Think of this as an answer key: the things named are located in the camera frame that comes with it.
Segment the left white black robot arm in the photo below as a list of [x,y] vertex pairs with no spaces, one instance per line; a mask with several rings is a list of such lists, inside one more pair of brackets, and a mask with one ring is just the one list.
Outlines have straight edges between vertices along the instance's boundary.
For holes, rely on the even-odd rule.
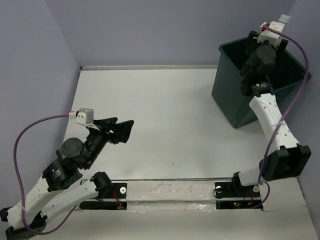
[[66,210],[74,211],[87,199],[102,200],[111,194],[117,208],[125,208],[105,172],[95,173],[78,188],[63,194],[83,177],[81,170],[91,168],[107,143],[125,144],[129,140],[134,121],[118,122],[117,117],[94,120],[90,117],[83,124],[89,131],[85,141],[76,137],[65,140],[56,151],[57,158],[42,172],[29,193],[25,193],[18,161],[16,158],[13,160],[21,201],[0,211],[1,221],[9,225],[5,230],[8,240],[28,240],[36,235],[47,235],[45,228],[50,220]]

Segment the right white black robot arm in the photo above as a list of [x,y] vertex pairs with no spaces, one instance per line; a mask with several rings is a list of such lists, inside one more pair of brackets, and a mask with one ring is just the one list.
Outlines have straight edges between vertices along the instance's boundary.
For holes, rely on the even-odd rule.
[[268,75],[276,66],[276,59],[285,50],[280,29],[261,33],[251,32],[246,53],[248,60],[240,70],[241,92],[251,97],[249,107],[255,113],[268,145],[258,167],[234,173],[230,190],[242,196],[250,187],[275,180],[296,178],[306,166],[311,150],[291,133],[285,113],[278,107]]

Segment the clear crushed bottle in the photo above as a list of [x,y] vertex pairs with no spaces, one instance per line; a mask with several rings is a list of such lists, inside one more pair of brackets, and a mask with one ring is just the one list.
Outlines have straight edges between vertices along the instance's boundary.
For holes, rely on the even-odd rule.
[[278,22],[282,24],[288,24],[290,20],[291,20],[291,17],[289,15],[281,14],[281,16],[278,19]]

